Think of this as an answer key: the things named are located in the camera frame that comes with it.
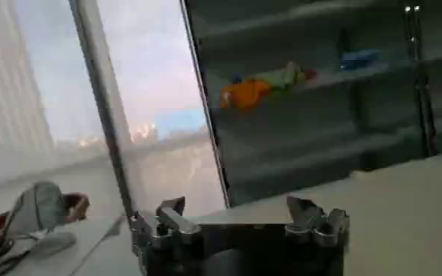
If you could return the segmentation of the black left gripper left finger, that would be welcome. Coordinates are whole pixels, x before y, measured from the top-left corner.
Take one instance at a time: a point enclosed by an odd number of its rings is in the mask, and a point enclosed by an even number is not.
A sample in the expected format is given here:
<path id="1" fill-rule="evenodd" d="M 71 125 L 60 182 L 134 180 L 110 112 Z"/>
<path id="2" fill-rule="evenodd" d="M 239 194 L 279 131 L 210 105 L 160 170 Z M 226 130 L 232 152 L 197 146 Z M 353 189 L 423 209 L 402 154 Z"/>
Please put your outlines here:
<path id="1" fill-rule="evenodd" d="M 183 216 L 185 197 L 161 202 L 155 212 L 136 211 L 131 219 L 132 251 L 139 256 L 147 249 L 169 250 L 175 239 L 191 243 L 201 232 L 201 227 Z"/>

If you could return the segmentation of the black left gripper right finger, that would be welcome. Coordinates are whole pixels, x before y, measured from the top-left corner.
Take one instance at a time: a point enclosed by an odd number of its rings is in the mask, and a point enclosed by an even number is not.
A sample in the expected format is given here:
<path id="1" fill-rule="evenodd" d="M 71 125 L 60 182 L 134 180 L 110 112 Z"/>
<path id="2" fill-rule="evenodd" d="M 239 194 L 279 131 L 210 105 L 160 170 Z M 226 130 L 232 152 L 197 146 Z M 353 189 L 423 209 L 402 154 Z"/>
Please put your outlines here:
<path id="1" fill-rule="evenodd" d="M 310 199 L 286 197 L 291 223 L 284 226 L 286 236 L 299 243 L 312 243 L 322 248 L 345 248 L 350 235 L 350 215 L 333 208 L 326 213 Z"/>

